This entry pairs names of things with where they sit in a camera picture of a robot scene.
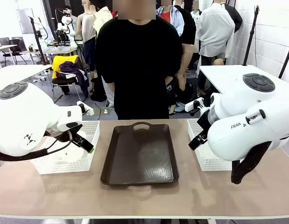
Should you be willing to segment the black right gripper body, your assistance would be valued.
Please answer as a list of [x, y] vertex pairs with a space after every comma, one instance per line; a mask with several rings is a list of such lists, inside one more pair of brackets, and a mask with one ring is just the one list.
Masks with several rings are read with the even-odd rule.
[[200, 125], [200, 127], [203, 130], [204, 134], [207, 134], [211, 125], [213, 124], [213, 120], [210, 116], [210, 109], [207, 109], [203, 113], [201, 113], [197, 123]]

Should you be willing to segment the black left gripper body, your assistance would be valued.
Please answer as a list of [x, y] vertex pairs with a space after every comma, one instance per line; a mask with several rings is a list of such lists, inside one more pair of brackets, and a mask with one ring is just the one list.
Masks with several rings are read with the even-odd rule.
[[82, 124], [76, 125], [69, 130], [67, 130], [64, 134], [65, 140], [82, 140], [81, 134], [78, 134], [78, 131], [82, 128]]

